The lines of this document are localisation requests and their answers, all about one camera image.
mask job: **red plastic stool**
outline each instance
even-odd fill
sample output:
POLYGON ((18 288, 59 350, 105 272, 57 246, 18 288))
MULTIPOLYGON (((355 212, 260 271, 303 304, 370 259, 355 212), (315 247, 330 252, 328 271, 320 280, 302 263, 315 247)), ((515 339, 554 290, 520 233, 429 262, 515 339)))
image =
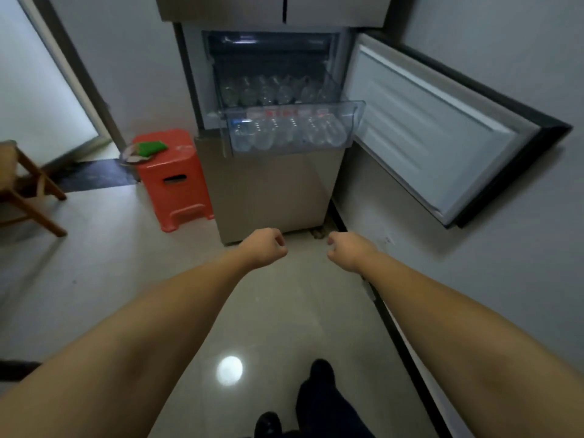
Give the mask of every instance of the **red plastic stool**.
POLYGON ((212 220, 213 209, 201 162, 189 133, 181 129, 139 135, 132 143, 162 141, 168 150, 137 165, 154 213, 164 232, 202 216, 212 220))

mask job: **clear plastic bin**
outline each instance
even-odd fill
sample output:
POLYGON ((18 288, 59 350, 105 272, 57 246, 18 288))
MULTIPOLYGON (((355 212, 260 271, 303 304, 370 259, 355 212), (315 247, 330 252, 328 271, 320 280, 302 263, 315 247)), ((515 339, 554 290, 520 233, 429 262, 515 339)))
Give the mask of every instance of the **clear plastic bin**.
POLYGON ((345 100, 316 58, 215 61, 223 138, 234 156, 351 146, 365 102, 345 100))

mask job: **green sponge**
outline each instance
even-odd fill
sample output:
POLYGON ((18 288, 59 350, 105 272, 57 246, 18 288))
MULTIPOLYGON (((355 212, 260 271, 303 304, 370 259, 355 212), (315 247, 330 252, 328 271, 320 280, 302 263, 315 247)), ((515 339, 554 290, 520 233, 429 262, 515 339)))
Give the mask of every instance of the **green sponge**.
POLYGON ((150 155, 157 154, 158 152, 165 151, 168 149, 162 141, 146 141, 143 143, 138 143, 136 154, 149 157, 150 155))

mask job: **wooden chair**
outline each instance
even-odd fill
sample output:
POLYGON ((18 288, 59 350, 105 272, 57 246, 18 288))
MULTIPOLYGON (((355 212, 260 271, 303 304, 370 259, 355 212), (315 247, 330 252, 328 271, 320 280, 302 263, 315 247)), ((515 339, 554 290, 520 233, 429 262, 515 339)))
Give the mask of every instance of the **wooden chair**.
POLYGON ((14 190, 17 180, 16 169, 21 164, 37 180, 36 196, 44 197, 45 192, 55 195, 60 201, 66 200, 67 196, 53 181, 35 165, 20 149, 15 141, 0 142, 0 197, 10 202, 25 213, 25 216, 13 218, 12 220, 0 222, 0 227, 8 226, 25 220, 35 220, 42 226, 57 236, 67 235, 67 231, 57 225, 53 220, 40 212, 35 206, 14 190))

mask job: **stool handle hole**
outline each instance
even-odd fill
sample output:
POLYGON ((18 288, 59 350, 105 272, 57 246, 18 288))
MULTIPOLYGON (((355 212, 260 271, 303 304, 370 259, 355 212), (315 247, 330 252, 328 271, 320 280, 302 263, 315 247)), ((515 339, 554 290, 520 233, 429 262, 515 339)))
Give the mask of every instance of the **stool handle hole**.
POLYGON ((173 175, 171 177, 164 178, 164 180, 162 180, 162 181, 164 182, 164 184, 177 184, 177 183, 182 183, 185 180, 186 180, 186 175, 180 174, 180 175, 173 175))

